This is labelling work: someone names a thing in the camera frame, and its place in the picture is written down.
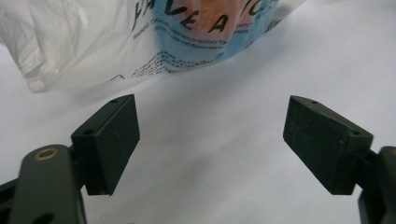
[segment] brass screw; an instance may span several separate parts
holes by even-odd
[[[58,148],[55,148],[55,147],[44,148],[35,154],[35,159],[37,161],[48,160],[48,159],[51,159],[52,157],[56,156],[56,154],[58,154],[58,152],[59,152]]]

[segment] translucent plastic packaging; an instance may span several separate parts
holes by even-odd
[[[220,62],[267,29],[277,0],[2,0],[0,39],[33,92]]]

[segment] white background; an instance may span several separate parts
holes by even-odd
[[[0,182],[28,152],[71,144],[107,101],[135,94],[141,140],[113,196],[86,196],[90,223],[359,223],[282,139],[290,95],[315,99],[396,146],[396,2],[308,0],[223,63],[32,94],[0,47]]]

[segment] white plastic bag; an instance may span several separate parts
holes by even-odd
[[[0,39],[33,92],[225,60],[267,29],[277,0],[2,0]]]

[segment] white table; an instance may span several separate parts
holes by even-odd
[[[141,140],[90,223],[359,223],[282,139],[289,97],[322,102],[396,146],[396,2],[308,0],[231,60],[185,74],[32,94],[0,47],[0,182],[28,152],[71,144],[107,101],[134,93]]]

